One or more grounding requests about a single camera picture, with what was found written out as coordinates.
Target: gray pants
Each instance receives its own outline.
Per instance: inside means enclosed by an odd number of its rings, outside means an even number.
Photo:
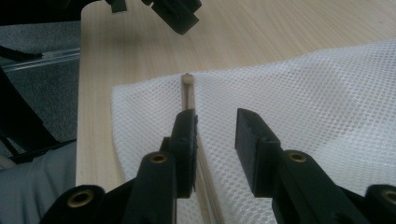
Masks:
[[[76,142],[0,171],[0,224],[39,223],[75,182]]]

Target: floor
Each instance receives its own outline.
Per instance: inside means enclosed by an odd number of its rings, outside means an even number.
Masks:
[[[39,53],[79,49],[80,21],[0,26],[0,46]],[[0,59],[0,64],[7,61]],[[78,57],[6,71],[58,141],[77,138]],[[0,153],[10,155],[0,143]]]

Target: white mesh mat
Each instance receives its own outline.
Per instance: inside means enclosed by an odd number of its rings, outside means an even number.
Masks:
[[[396,40],[192,74],[214,210],[224,223],[275,223],[271,201],[252,196],[233,149],[238,107],[259,113],[284,149],[309,153],[340,186],[364,194],[372,184],[396,185]],[[180,111],[180,75],[114,88],[113,135],[127,179]],[[195,194],[177,209],[178,223],[203,223]]]

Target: wooden table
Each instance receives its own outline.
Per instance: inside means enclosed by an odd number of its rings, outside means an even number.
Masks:
[[[138,0],[112,15],[82,11],[77,185],[123,182],[111,132],[111,88],[180,72],[282,61],[396,36],[393,0],[201,0],[200,19],[177,35]]]

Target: table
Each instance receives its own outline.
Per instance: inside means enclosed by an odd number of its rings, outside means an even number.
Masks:
[[[149,7],[105,1],[81,18],[77,185],[124,182],[111,132],[111,88],[181,72],[251,66],[396,36],[392,0],[201,0],[185,35]]]

